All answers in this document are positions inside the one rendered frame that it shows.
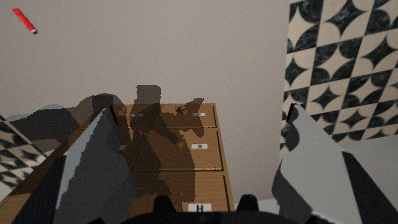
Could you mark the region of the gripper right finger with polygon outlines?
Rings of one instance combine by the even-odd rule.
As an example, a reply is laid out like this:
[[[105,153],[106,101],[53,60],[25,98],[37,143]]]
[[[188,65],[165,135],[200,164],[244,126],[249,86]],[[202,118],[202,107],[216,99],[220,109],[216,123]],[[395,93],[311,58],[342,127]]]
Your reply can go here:
[[[398,224],[398,211],[360,165],[297,103],[274,177],[279,215],[298,224]],[[279,204],[280,205],[279,205]]]

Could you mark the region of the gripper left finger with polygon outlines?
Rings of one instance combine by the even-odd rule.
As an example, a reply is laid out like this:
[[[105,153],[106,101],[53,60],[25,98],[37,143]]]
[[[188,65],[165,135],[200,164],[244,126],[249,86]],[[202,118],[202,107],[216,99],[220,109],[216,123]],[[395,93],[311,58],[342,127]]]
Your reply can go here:
[[[137,196],[112,106],[57,157],[11,224],[119,224]]]

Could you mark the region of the brown wooden drawer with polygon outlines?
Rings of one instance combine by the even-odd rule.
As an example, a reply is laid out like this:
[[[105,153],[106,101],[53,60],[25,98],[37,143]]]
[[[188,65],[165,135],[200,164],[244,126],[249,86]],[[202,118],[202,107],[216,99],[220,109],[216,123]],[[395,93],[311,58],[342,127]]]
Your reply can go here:
[[[132,176],[137,196],[130,218],[153,212],[154,200],[167,195],[176,212],[228,211],[223,175]]]
[[[84,131],[78,131],[41,169],[46,173],[57,157],[63,156]],[[116,131],[120,146],[117,154],[124,156],[128,167],[144,135],[144,131]]]
[[[134,167],[134,172],[207,171],[222,171],[216,130],[150,130]]]
[[[85,130],[105,107],[106,106],[93,116],[82,129]],[[115,129],[146,129],[155,111],[156,105],[125,105],[112,107],[118,122]]]
[[[32,176],[1,208],[0,224],[11,224],[44,176]]]
[[[212,104],[160,105],[151,129],[215,128]]]

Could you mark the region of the brown wooden chest of drawers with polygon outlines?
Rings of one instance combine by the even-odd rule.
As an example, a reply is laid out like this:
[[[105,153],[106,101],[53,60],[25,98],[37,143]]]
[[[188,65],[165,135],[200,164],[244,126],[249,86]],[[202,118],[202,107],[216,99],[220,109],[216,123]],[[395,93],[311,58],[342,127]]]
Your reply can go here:
[[[203,104],[212,104],[214,120],[215,120],[215,128],[170,128],[170,129],[151,129],[155,116],[158,112],[160,105],[203,105]],[[44,165],[78,132],[85,131],[83,130],[83,126],[93,117],[95,116],[104,106],[125,106],[125,105],[156,105],[155,111],[150,119],[150,122],[146,129],[115,129],[115,131],[144,131],[144,135],[141,139],[141,142],[136,150],[136,153],[131,161],[129,166],[130,172],[132,176],[146,176],[146,175],[223,175],[225,193],[228,211],[235,211],[232,191],[230,186],[230,180],[227,170],[227,164],[224,154],[224,148],[222,143],[222,137],[219,127],[219,121],[216,111],[215,103],[195,103],[195,104],[121,104],[121,105],[102,105],[98,108],[81,126],[79,126],[61,145],[59,145],[40,165],[38,165],[19,185],[17,185],[1,202],[0,208],[32,177],[32,176],[44,176],[46,173],[42,173],[41,169]],[[216,119],[215,119],[216,118]],[[216,130],[217,140],[219,146],[219,153],[221,159],[222,171],[207,171],[207,172],[134,172],[134,167],[137,162],[137,159],[140,155],[142,147],[145,143],[147,135],[150,130]]]

